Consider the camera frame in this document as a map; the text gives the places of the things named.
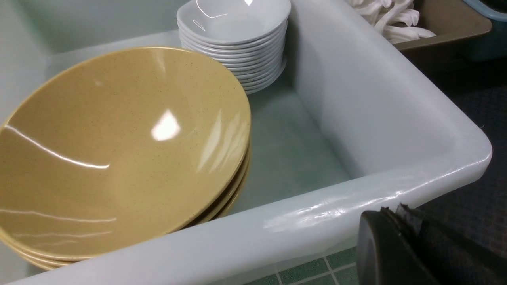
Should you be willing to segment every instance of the white bowl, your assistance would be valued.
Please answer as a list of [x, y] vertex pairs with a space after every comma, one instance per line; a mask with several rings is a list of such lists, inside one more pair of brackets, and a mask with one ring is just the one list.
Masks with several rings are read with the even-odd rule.
[[256, 53], [252, 53], [253, 55], [251, 55], [251, 56], [230, 57], [228, 55], [224, 56], [222, 54], [216, 54], [216, 53], [209, 52], [207, 50], [203, 50], [203, 49], [199, 48], [198, 46], [190, 43], [184, 36], [180, 37], [180, 41], [181, 41], [182, 47], [189, 49], [189, 50], [197, 51], [202, 54], [205, 54], [205, 55], [212, 57], [213, 59], [220, 61], [222, 63], [223, 62], [227, 62], [227, 63], [246, 62], [246, 61], [252, 61], [252, 60], [264, 58], [264, 57], [268, 56], [269, 54], [271, 54], [271, 52], [273, 52], [273, 50], [279, 49], [280, 46], [284, 44], [284, 38], [279, 38], [273, 44], [266, 46], [264, 49], [258, 50]]
[[229, 50], [242, 50], [241, 52], [248, 52], [248, 51], [254, 51], [257, 47], [262, 47], [262, 44], [264, 44], [266, 41], [273, 41], [275, 38], [279, 38], [281, 36], [285, 36], [285, 32], [287, 31], [287, 21], [284, 21], [281, 25], [279, 25], [276, 29], [274, 29], [269, 34], [265, 35], [264, 37], [261, 37], [257, 40], [241, 43], [241, 44], [218, 44], [218, 43], [208, 43], [205, 41], [202, 41], [195, 37], [195, 35], [185, 27], [184, 24], [178, 22], [179, 27], [179, 34], [183, 34], [188, 39], [191, 39], [192, 42], [200, 44], [205, 47], [209, 47], [212, 49], [216, 49], [219, 51], [222, 51], [222, 53], [229, 53]]
[[249, 82], [240, 81], [239, 83], [241, 83], [241, 86], [243, 86], [243, 88], [254, 88], [255, 86], [259, 86], [265, 83], [266, 81], [269, 81], [270, 78], [272, 78], [273, 76], [275, 76], [277, 72], [279, 72], [280, 68], [281, 65], [278, 65], [275, 68], [271, 69], [270, 71], [266, 72], [266, 74], [262, 78]]
[[286, 65], [287, 61], [286, 59], [284, 58], [283, 59], [283, 63], [282, 63], [282, 66], [280, 67], [280, 69], [278, 70], [278, 72], [276, 72], [272, 77], [270, 77], [269, 79], [267, 79], [264, 83], [262, 84], [259, 84], [259, 85], [256, 85], [256, 86], [251, 86], [251, 87], [246, 87], [246, 88], [243, 88], [245, 90], [245, 93], [247, 95], [249, 94], [254, 94], [256, 92], [259, 92], [261, 90], [263, 90], [264, 88], [270, 86], [271, 84], [273, 84], [273, 82], [275, 82], [275, 80], [278, 79], [278, 77], [280, 77], [280, 75], [282, 74], [283, 70], [285, 69], [285, 65]]
[[269, 53], [266, 54], [265, 56], [258, 57], [256, 59], [250, 60], [250, 61], [243, 61], [243, 62], [242, 61], [230, 61], [230, 60], [229, 61], [221, 61], [221, 59], [219, 59], [219, 58], [214, 58], [214, 57], [212, 57], [212, 58], [214, 60], [222, 63], [227, 68], [231, 68], [231, 67], [251, 67], [251, 68], [254, 68], [259, 65], [266, 64], [273, 57], [281, 56], [284, 47], [285, 47], [285, 45], [279, 45], [278, 47], [270, 50]]
[[237, 78], [237, 80], [239, 80], [240, 83], [247, 83], [247, 82], [252, 82], [252, 81], [261, 79], [261, 78], [265, 77], [270, 71], [280, 68], [280, 66], [282, 64], [282, 58], [280, 58], [275, 63], [276, 64], [269, 65], [266, 68], [264, 68], [261, 71], [256, 72], [256, 73], [251, 73], [248, 75], [236, 75], [236, 78]]
[[289, 0], [191, 0], [176, 17], [204, 42], [241, 44], [272, 32], [290, 11]]
[[226, 50], [228, 52], [226, 54], [221, 53], [221, 50], [219, 50], [219, 49], [209, 48], [209, 47], [205, 47], [200, 44], [197, 44], [183, 34], [180, 34], [179, 40], [181, 41], [182, 44], [184, 43], [186, 46], [191, 47], [192, 50], [199, 51], [200, 53], [203, 53], [207, 56], [216, 57], [216, 58], [220, 58], [220, 59], [235, 59], [235, 58], [252, 58], [252, 57], [256, 57], [256, 56], [263, 56], [270, 49], [282, 44], [283, 41], [285, 40], [285, 37], [281, 36], [281, 37], [277, 37], [277, 38], [272, 38], [269, 41], [266, 41], [266, 42], [262, 43], [261, 45], [257, 46], [256, 47], [257, 49], [253, 50], [253, 48], [252, 48], [252, 51], [250, 51], [250, 52], [243, 52], [243, 50], [246, 50], [246, 49]]
[[254, 70], [258, 67], [264, 67], [266, 64], [269, 64], [273, 59], [279, 59], [282, 57], [283, 54], [283, 47], [281, 49], [275, 50], [275, 52], [271, 53], [269, 56], [261, 59], [261, 60], [253, 60], [249, 64], [243, 65], [235, 64], [235, 63], [222, 63], [225, 67], [227, 67], [228, 70], [232, 72], [241, 72], [241, 71], [247, 71], [247, 70]]
[[229, 68], [229, 70], [234, 74], [234, 76], [241, 76], [241, 75], [251, 75], [263, 70], [266, 70], [267, 66], [273, 66], [274, 64], [277, 64], [279, 61], [281, 61], [282, 55], [273, 57], [269, 62], [267, 62], [264, 66], [259, 66], [255, 68]]

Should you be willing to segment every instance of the bowl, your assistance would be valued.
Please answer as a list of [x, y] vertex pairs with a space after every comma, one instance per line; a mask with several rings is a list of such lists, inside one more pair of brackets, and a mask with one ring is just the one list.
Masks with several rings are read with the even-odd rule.
[[259, 66], [261, 64], [266, 63], [267, 61], [269, 61], [273, 57], [281, 56], [284, 47], [285, 47], [285, 45], [283, 45], [283, 44], [278, 45], [278, 46], [272, 48], [271, 50], [269, 50], [269, 52], [266, 55], [264, 55], [262, 57], [258, 57], [253, 60], [249, 60], [249, 61], [237, 61], [237, 60], [236, 61], [231, 61], [231, 60], [222, 61], [219, 58], [213, 58], [213, 57], [212, 58], [216, 61], [219, 61], [221, 64], [223, 64], [227, 68], [230, 68], [230, 67], [255, 67], [255, 66]]
[[197, 52], [205, 54], [209, 57], [217, 59], [220, 62], [249, 61], [249, 60], [254, 60], [254, 59], [258, 59], [263, 56], [266, 56], [266, 54], [271, 52], [271, 50], [284, 44], [284, 40], [285, 40], [284, 37], [279, 37], [279, 38], [275, 38], [275, 39], [276, 40], [273, 41], [272, 43], [269, 43], [268, 45], [264, 46], [263, 48], [253, 51], [253, 52], [245, 52], [245, 53], [238, 52], [236, 54], [221, 54], [221, 53], [217, 53], [217, 52], [212, 51], [215, 49], [210, 49], [210, 48], [207, 48], [204, 46], [200, 46], [198, 44], [192, 43], [185, 36], [183, 36], [183, 35], [180, 36], [180, 41], [181, 41], [182, 46], [186, 46], [186, 48], [188, 48], [190, 50], [197, 51]]
[[284, 58], [280, 69], [278, 69], [277, 72], [271, 74], [270, 76], [265, 77], [262, 83], [259, 83], [258, 85], [255, 86], [244, 87], [245, 93], [247, 95], [254, 94], [273, 84], [273, 82], [275, 82], [275, 80], [278, 79], [278, 77], [280, 77], [280, 75], [282, 74], [283, 70], [285, 69], [286, 63], [287, 60]]
[[270, 54], [266, 55], [264, 58], [252, 60], [245, 63], [222, 63], [227, 69], [231, 72], [245, 72], [247, 70], [255, 70], [256, 68], [267, 67], [273, 59], [279, 59], [283, 56], [283, 47], [280, 46], [276, 50], [273, 50]]
[[236, 78], [239, 80], [240, 83], [246, 83], [246, 82], [252, 82], [258, 79], [261, 79], [265, 77], [267, 74], [269, 74], [272, 70], [280, 68], [282, 63], [282, 58], [279, 59], [279, 61], [276, 64], [272, 64], [267, 66], [264, 70], [256, 73], [252, 73], [250, 75], [238, 75]]
[[32, 265], [35, 265], [41, 269], [44, 269], [46, 271], [50, 271], [50, 270], [53, 270], [53, 269], [56, 269], [57, 267], [55, 266], [50, 266], [50, 265], [47, 265], [47, 264], [44, 264], [42, 262], [39, 262], [38, 260], [35, 260], [33, 258], [30, 258], [30, 257], [26, 257], [26, 256], [20, 256], [22, 259], [24, 259], [26, 262], [28, 263], [31, 263]]
[[42, 264], [45, 266], [58, 268], [58, 267], [74, 264], [74, 262], [69, 262], [69, 261], [57, 261], [57, 260], [46, 259], [43, 257], [33, 256], [33, 255], [30, 255], [30, 254], [24, 252], [23, 250], [13, 247], [11, 245], [8, 245], [8, 246], [10, 246], [10, 248], [15, 253], [17, 253], [19, 256], [24, 257], [27, 260], [30, 260], [30, 262], [36, 266], [38, 266], [38, 264]]
[[226, 189], [249, 134], [241, 84], [205, 55], [135, 48], [80, 63], [0, 129], [0, 238], [78, 261], [176, 231]]
[[212, 220], [218, 212], [220, 212], [225, 205], [229, 202], [229, 200], [233, 197], [234, 193], [238, 192], [238, 187], [242, 181], [246, 180], [248, 176], [248, 169], [250, 168], [250, 156], [251, 156], [251, 148], [249, 147], [246, 151], [245, 159], [241, 164], [238, 172], [234, 176], [234, 179], [229, 184], [227, 190], [225, 190], [222, 195], [215, 200], [215, 202], [204, 211], [196, 220], [192, 221], [189, 226], [194, 226], [198, 224], [203, 224]]
[[287, 31], [287, 21], [283, 22], [281, 25], [279, 25], [274, 31], [270, 32], [269, 34], [265, 35], [264, 37], [261, 37], [257, 40], [246, 42], [242, 44], [213, 44], [204, 42], [195, 35], [193, 35], [187, 28], [185, 28], [184, 25], [178, 23], [179, 27], [179, 34], [180, 36], [183, 35], [187, 39], [190, 39], [192, 43], [199, 44], [200, 46], [208, 47], [211, 49], [215, 49], [218, 51], [221, 51], [221, 53], [237, 53], [237, 52], [250, 52], [259, 50], [266, 45], [272, 43], [276, 39], [284, 38], [285, 32]]
[[270, 78], [272, 78], [276, 74], [278, 74], [280, 72], [280, 68], [282, 68], [282, 64], [276, 66], [276, 68], [269, 70], [268, 72], [266, 72], [266, 74], [263, 77], [261, 77], [259, 79], [252, 80], [252, 81], [240, 81], [241, 86], [243, 86], [243, 88], [246, 89], [246, 88], [251, 88], [251, 87], [260, 85], [260, 84], [270, 80]]
[[290, 11], [289, 0], [191, 0], [178, 9], [176, 17], [201, 41], [241, 44], [272, 32]]
[[283, 55], [275, 56], [271, 58], [265, 65], [261, 65], [255, 68], [243, 68], [243, 67], [235, 67], [230, 68], [232, 69], [231, 72], [235, 76], [250, 76], [252, 74], [258, 74], [258, 72], [266, 71], [267, 69], [271, 68], [275, 64], [279, 64], [282, 61]]
[[204, 46], [202, 44], [197, 43], [194, 40], [191, 40], [189, 37], [187, 37], [184, 34], [180, 34], [180, 40], [185, 41], [186, 43], [190, 44], [194, 49], [198, 49], [199, 51], [206, 52], [211, 54], [215, 57], [221, 57], [221, 58], [241, 58], [241, 57], [249, 57], [249, 56], [256, 56], [259, 54], [262, 54], [265, 52], [266, 48], [273, 47], [274, 45], [279, 44], [281, 41], [285, 39], [284, 33], [285, 29], [282, 30], [283, 32], [279, 37], [274, 37], [271, 39], [267, 39], [264, 42], [260, 43], [257, 46], [253, 46], [250, 48], [238, 48], [238, 49], [218, 49], [218, 48], [212, 48], [208, 46]]
[[220, 218], [223, 218], [225, 216], [227, 216], [227, 214], [231, 211], [232, 207], [234, 206], [234, 204], [236, 203], [236, 200], [239, 196], [239, 194], [241, 193], [241, 191], [243, 190], [243, 188], [245, 187], [245, 183], [247, 181], [247, 178], [248, 178], [248, 175], [249, 175], [249, 172], [250, 172], [250, 166], [248, 166], [247, 170], [246, 170], [246, 173], [245, 173], [245, 176], [244, 178], [241, 180], [241, 182], [239, 183], [238, 185], [238, 188], [236, 190], [236, 192], [234, 192], [234, 194], [232, 195], [232, 197], [229, 199], [229, 201], [227, 202], [227, 204], [218, 212], [216, 213], [216, 215], [213, 217], [212, 220], [216, 220], [216, 219], [220, 219]]

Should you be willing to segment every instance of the speckled bowl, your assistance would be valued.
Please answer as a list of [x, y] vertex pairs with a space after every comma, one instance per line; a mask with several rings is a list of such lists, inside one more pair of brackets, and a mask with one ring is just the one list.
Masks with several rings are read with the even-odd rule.
[[0, 238], [78, 261], [178, 230], [228, 186], [250, 137], [223, 65], [136, 48], [52, 78], [0, 129]]
[[[250, 156], [251, 148], [248, 147], [241, 166], [227, 186], [226, 190], [223, 191], [220, 197], [215, 200], [215, 202], [213, 202], [213, 204], [208, 209], [201, 213], [194, 221], [190, 222], [187, 227], [195, 226], [197, 224], [202, 224], [210, 220], [220, 218], [223, 215], [219, 216], [219, 214], [226, 213], [226, 211], [234, 204], [236, 197], [243, 188], [248, 177], [250, 169]], [[25, 252], [22, 248], [18, 248], [13, 244], [8, 243], [7, 241], [4, 242], [21, 258], [44, 270], [52, 270], [75, 263], [72, 261], [58, 261], [33, 255], [31, 253]]]

